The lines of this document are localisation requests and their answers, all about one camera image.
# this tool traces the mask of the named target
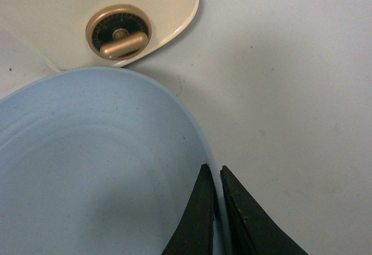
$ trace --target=dark green plastic piece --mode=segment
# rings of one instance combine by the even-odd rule
[[[235,254],[307,255],[275,224],[226,166],[221,170],[221,178]]]
[[[214,183],[202,165],[182,219],[162,255],[212,255]]]

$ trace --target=stain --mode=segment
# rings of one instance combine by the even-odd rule
[[[181,81],[181,78],[180,78],[179,75],[177,75],[177,79],[178,79],[178,83],[180,85],[180,90],[176,93],[176,96],[179,96],[182,93],[182,90],[183,90],[182,84],[184,84],[186,81]]]
[[[312,199],[311,195],[308,194],[307,192],[304,192],[304,191],[301,191],[301,190],[296,190],[294,193],[297,193],[299,196],[301,196],[305,200],[310,201]]]
[[[289,198],[292,199],[292,194],[290,194],[288,191],[284,191],[284,194]]]
[[[270,179],[270,180],[265,181],[264,183],[262,183],[262,185],[267,185],[267,184],[269,184],[271,182],[278,181],[278,180],[279,180],[279,178],[272,178],[272,179]]]
[[[258,129],[258,132],[260,132],[260,134],[264,137],[266,137],[266,131],[265,130],[262,130],[262,129]]]

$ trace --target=plastic bowl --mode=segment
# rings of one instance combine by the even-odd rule
[[[160,255],[204,163],[221,196],[201,129],[146,76],[37,81],[0,102],[0,254]]]

